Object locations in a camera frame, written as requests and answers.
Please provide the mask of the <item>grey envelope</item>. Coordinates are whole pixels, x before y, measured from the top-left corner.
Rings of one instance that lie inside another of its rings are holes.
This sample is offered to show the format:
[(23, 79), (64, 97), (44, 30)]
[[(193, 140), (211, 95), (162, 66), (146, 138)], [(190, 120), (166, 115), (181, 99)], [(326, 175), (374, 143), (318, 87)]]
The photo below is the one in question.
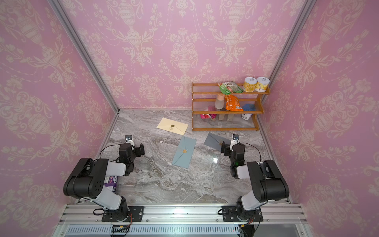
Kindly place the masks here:
[(231, 140), (213, 133), (208, 133), (203, 144), (215, 150), (221, 151), (223, 143), (230, 145)]

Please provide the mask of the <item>teal green envelope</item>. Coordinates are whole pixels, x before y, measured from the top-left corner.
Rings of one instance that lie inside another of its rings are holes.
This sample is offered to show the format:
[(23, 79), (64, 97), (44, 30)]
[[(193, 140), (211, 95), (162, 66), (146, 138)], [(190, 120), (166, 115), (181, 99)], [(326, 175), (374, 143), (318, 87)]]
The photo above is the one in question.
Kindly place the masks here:
[(183, 136), (175, 152), (172, 165), (188, 168), (196, 146), (196, 139)]

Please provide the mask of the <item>cream yellow envelope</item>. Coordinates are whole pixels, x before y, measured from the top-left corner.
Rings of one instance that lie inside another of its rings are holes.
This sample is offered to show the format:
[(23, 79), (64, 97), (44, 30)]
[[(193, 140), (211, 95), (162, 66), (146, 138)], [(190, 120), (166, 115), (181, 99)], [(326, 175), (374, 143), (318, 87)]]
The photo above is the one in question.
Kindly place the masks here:
[(187, 131), (188, 126), (189, 125), (186, 123), (178, 122), (178, 121), (167, 119), (167, 118), (162, 118), (157, 128), (168, 131), (168, 132), (172, 132), (178, 135), (184, 135), (185, 132)]

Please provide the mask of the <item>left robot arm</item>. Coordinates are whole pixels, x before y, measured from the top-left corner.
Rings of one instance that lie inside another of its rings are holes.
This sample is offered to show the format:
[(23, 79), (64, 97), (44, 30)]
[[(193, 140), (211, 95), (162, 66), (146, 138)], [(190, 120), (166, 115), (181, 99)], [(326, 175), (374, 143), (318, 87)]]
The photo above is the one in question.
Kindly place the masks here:
[(93, 211), (102, 216), (102, 222), (141, 222), (143, 206), (129, 207), (126, 198), (105, 186), (107, 176), (128, 176), (134, 170), (134, 161), (145, 154), (144, 145), (135, 147), (126, 142), (119, 147), (119, 157), (109, 159), (82, 158), (67, 178), (63, 193), (68, 197), (86, 199), (99, 206)]

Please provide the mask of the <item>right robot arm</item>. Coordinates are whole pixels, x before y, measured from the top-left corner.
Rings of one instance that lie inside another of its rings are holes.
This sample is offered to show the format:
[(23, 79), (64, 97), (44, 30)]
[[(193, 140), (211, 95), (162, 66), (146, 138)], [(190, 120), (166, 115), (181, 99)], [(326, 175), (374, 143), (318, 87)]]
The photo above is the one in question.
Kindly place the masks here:
[(290, 190), (275, 161), (246, 162), (246, 144), (221, 145), (221, 153), (229, 157), (231, 175), (234, 179), (250, 180), (251, 191), (237, 199), (235, 209), (226, 211), (223, 216), (230, 221), (262, 221), (258, 217), (261, 206), (270, 201), (288, 198)]

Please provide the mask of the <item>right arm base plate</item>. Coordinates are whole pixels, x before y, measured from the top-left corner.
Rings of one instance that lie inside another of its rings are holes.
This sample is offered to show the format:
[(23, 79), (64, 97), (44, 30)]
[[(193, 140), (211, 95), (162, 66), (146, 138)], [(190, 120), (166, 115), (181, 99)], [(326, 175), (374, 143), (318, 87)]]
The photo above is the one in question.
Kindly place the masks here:
[(242, 207), (235, 205), (224, 205), (218, 210), (218, 215), (222, 215), (224, 222), (263, 222), (261, 209), (246, 211)]

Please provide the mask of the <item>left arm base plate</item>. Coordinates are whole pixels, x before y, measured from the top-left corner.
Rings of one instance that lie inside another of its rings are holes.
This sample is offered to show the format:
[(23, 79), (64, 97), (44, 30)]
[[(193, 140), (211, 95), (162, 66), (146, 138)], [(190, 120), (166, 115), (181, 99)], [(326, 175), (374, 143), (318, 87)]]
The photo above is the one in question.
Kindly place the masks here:
[(124, 210), (105, 210), (102, 222), (142, 222), (144, 206), (132, 205)]

